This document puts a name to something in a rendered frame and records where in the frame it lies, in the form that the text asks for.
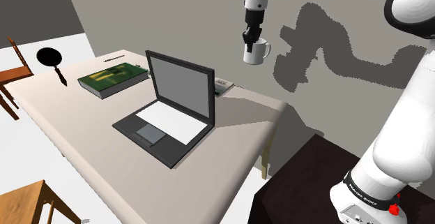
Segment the small grey book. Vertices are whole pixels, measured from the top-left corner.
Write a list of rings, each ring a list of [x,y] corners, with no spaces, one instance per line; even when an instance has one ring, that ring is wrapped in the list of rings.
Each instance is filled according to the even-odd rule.
[[[225,93],[228,89],[230,89],[233,86],[234,86],[233,82],[216,77],[214,80],[215,96],[216,97],[221,96],[223,93]]]

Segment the light brown wooden chair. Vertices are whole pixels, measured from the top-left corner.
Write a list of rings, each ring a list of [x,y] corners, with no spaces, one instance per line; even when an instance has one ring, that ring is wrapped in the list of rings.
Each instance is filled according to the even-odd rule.
[[[74,224],[82,224],[45,180],[0,195],[0,224],[39,224],[45,204],[50,205],[47,224],[52,224],[55,209]]]

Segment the thick green book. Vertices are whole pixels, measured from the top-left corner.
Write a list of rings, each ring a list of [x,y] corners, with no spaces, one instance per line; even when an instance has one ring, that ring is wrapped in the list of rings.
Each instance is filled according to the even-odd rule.
[[[86,90],[105,99],[148,79],[148,70],[137,65],[122,63],[79,78]]]

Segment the dark brown wooden chair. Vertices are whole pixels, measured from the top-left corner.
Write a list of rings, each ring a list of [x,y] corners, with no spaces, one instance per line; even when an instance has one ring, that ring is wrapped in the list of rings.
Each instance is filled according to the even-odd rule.
[[[18,109],[19,107],[18,107],[17,103],[14,101],[14,98],[10,94],[10,92],[5,88],[5,85],[8,83],[17,81],[17,80],[31,77],[31,76],[33,76],[33,72],[29,68],[29,65],[25,61],[24,57],[22,56],[22,53],[20,52],[20,50],[19,50],[18,46],[16,45],[16,43],[14,42],[14,40],[12,40],[10,37],[8,37],[8,40],[9,40],[10,44],[12,45],[15,53],[19,57],[19,59],[22,63],[22,66],[17,67],[17,68],[12,68],[9,70],[0,71],[0,92],[12,103],[12,105],[16,109]],[[7,113],[9,113],[9,115],[14,120],[19,119],[18,115],[14,112],[14,110],[11,108],[11,106],[7,104],[7,102],[5,101],[5,99],[3,98],[3,96],[1,94],[0,94],[0,105],[2,106],[2,108],[5,111],[7,111]]]

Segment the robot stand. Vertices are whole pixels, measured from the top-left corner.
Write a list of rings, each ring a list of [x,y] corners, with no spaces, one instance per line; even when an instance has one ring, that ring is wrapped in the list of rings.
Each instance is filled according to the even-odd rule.
[[[255,194],[248,224],[435,224],[435,200],[408,184],[435,155],[381,138],[361,158],[313,135]]]

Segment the black frying pan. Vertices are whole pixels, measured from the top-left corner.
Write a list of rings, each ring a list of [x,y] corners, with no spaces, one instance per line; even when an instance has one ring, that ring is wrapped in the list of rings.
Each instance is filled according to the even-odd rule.
[[[36,58],[42,65],[54,67],[61,83],[64,86],[68,86],[67,80],[58,68],[58,65],[63,59],[61,53],[58,50],[51,47],[43,47],[37,51]]]

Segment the dark grey open laptop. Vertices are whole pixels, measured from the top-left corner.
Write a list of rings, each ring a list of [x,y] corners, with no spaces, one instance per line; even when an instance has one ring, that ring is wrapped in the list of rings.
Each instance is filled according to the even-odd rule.
[[[172,169],[215,126],[215,71],[146,51],[156,99],[112,125]]]

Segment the white mug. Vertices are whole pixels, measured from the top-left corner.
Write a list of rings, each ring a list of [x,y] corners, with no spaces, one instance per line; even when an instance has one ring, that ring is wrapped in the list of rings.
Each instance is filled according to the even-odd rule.
[[[260,65],[264,59],[268,57],[271,51],[271,44],[265,39],[259,38],[257,42],[252,45],[252,51],[248,52],[247,44],[244,46],[243,61],[251,65]]]

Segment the beige table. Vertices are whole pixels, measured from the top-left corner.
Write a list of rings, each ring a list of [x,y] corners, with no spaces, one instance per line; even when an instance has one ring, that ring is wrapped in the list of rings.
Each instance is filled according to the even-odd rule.
[[[122,224],[220,224],[286,103],[233,87],[215,102],[215,128],[170,169],[112,127],[155,99],[152,81],[106,99],[77,81],[123,62],[147,65],[119,50],[62,68],[68,86],[46,72],[6,88]]]

